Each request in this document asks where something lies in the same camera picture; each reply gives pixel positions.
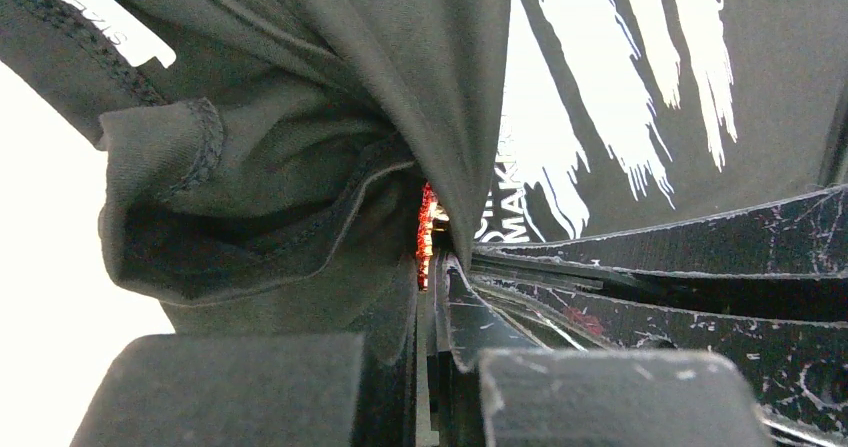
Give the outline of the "red maple leaf brooch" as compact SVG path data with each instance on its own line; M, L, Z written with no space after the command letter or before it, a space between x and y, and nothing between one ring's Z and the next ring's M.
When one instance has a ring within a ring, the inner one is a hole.
M445 227L437 227L436 223L449 223L449 216L440 205L438 196L429 183L422 188L422 200L418 211L418 228L416 234L417 285L420 292L428 290L429 264L433 256L433 232L444 231Z

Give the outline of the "black printed t-shirt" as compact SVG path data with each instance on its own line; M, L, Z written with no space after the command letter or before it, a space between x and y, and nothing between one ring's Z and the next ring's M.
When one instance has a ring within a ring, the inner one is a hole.
M107 155L117 285L392 358L424 185L468 260L830 184L847 0L1 0L1 59Z

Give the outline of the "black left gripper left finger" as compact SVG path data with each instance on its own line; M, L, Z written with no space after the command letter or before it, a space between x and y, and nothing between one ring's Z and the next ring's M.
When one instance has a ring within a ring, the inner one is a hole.
M112 361L75 446L412 446L416 261L342 332L149 335Z

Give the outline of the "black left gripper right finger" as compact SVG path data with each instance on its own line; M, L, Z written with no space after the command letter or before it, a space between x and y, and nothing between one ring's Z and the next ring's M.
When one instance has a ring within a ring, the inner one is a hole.
M433 400L444 446L768 446L728 359L692 350L551 348L433 262Z

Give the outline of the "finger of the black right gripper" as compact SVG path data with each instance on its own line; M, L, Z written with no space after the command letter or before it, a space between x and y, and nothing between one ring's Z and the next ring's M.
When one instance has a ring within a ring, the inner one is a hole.
M680 278L844 279L844 185L686 222L574 241L479 244L479 260Z
M706 350L736 364L777 440L847 443L847 325L748 318L617 300L573 288L474 274L488 300L560 337L613 349Z

